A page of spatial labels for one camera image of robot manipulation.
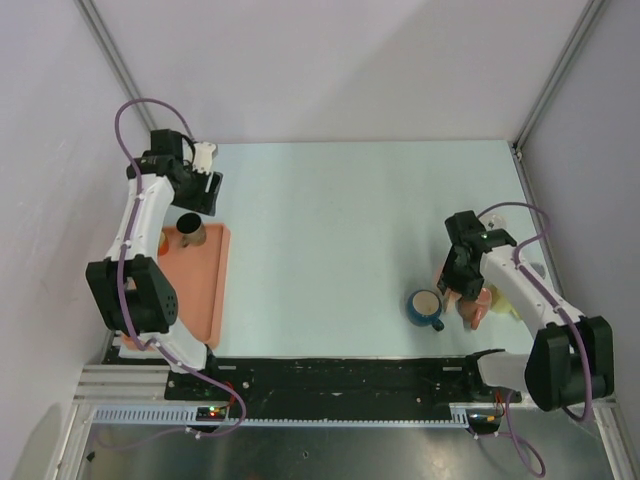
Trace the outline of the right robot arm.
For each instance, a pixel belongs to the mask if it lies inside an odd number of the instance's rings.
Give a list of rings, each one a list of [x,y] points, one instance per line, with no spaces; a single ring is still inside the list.
[[[486,400],[498,387],[528,393],[543,411],[566,410],[614,392],[611,325],[588,317],[548,286],[521,255],[522,246],[503,229],[489,230],[474,211],[445,221],[451,247],[437,280],[470,323],[486,306],[488,287],[502,293],[520,316],[533,344],[529,354],[486,350],[471,357],[476,367],[462,376],[464,393]]]

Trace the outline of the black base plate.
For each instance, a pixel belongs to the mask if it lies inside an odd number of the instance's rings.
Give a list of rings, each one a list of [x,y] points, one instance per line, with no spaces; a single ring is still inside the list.
[[[482,380],[478,355],[409,359],[229,358],[208,361],[205,377],[170,372],[169,401],[231,401],[252,421],[444,421],[455,403],[519,402],[526,389]]]

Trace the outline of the large pink mug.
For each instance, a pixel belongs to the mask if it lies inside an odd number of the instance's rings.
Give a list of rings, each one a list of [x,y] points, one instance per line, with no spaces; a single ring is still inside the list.
[[[441,265],[435,272],[433,277],[433,285],[437,291],[437,293],[441,297],[442,301],[442,311],[444,313],[448,313],[452,311],[456,303],[460,300],[461,295],[454,290],[451,290],[449,287],[442,287],[440,285],[441,275],[443,271],[443,265]]]

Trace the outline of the aluminium frame post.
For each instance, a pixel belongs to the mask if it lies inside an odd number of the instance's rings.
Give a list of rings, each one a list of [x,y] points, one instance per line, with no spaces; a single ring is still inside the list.
[[[141,94],[139,86],[103,15],[99,11],[97,3],[92,0],[74,0],[73,4],[77,8],[89,33],[97,44],[102,57],[111,70],[116,84],[122,90],[125,100],[130,101],[142,98],[143,95]],[[158,126],[148,105],[146,103],[135,104],[130,106],[126,112],[135,115],[136,120],[145,132],[146,140],[149,140],[151,131],[158,129]]]
[[[586,3],[512,142],[512,149],[516,155],[523,151],[546,110],[551,106],[553,99],[609,4],[610,2],[606,0],[590,0]]]

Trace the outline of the yellow mug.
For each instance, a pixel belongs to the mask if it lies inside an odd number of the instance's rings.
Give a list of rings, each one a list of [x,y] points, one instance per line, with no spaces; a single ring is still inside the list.
[[[501,290],[499,290],[495,285],[490,285],[489,291],[491,293],[491,310],[493,312],[498,314],[509,314],[518,320],[521,319],[517,310]]]

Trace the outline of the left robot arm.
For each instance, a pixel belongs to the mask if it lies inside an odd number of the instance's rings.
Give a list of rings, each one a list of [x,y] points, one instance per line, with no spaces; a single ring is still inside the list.
[[[194,142],[170,129],[155,130],[151,146],[126,169],[128,197],[115,239],[85,277],[106,327],[129,337],[143,352],[154,348],[172,370],[185,373],[201,399],[221,389],[220,372],[206,365],[208,348],[179,316],[178,293],[158,264],[168,210],[183,210],[181,223],[198,229],[215,212],[221,173],[213,168],[218,147]]]

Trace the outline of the small salmon mug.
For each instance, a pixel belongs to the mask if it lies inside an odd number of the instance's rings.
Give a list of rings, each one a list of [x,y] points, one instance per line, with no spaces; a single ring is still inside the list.
[[[471,330],[477,330],[482,319],[487,315],[492,304],[492,293],[483,287],[475,300],[458,301],[458,312]]]

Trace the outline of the left aluminium frame post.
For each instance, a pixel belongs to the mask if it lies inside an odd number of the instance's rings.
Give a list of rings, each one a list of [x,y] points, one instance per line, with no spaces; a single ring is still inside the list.
[[[99,11],[97,3],[92,0],[74,0],[73,4],[77,8],[89,33],[97,44],[102,57],[111,70],[116,84],[122,90],[125,100],[130,101],[142,98],[143,95],[141,94],[139,86],[103,15]],[[145,132],[146,140],[149,140],[151,131],[158,129],[158,126],[148,105],[146,103],[135,104],[130,106],[126,112],[135,115],[136,120]]]

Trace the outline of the salmon plastic tray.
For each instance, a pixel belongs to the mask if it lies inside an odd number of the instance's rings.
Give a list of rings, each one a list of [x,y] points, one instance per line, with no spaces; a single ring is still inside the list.
[[[178,318],[191,334],[208,347],[219,345],[231,233],[223,224],[205,226],[206,241],[200,246],[182,245],[174,226],[151,234],[157,247],[165,245],[157,258],[160,271],[177,294]]]

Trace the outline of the orange mug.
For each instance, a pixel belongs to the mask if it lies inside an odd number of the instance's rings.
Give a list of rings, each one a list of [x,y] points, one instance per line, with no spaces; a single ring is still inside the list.
[[[157,248],[157,255],[159,257],[164,256],[168,253],[169,251],[169,240],[168,237],[166,235],[166,233],[164,231],[160,232],[160,236],[159,236],[159,242],[158,242],[158,248]]]

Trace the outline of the right aluminium frame post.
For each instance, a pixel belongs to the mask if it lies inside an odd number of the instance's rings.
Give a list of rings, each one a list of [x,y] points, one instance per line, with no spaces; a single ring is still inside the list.
[[[590,0],[586,3],[512,142],[512,149],[516,155],[523,151],[546,110],[551,106],[553,99],[609,4],[610,2],[606,0]]]

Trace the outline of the blue mug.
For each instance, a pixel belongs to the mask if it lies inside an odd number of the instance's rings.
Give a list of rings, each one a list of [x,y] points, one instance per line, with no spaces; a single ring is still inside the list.
[[[413,292],[406,302],[406,312],[410,322],[416,326],[430,326],[436,332],[444,329],[444,323],[440,319],[442,302],[431,290]]]

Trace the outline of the dark brown mug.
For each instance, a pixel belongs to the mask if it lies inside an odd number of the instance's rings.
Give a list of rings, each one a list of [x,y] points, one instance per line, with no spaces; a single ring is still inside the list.
[[[199,247],[206,242],[206,229],[198,213],[185,213],[179,217],[176,229],[181,235],[181,246]]]

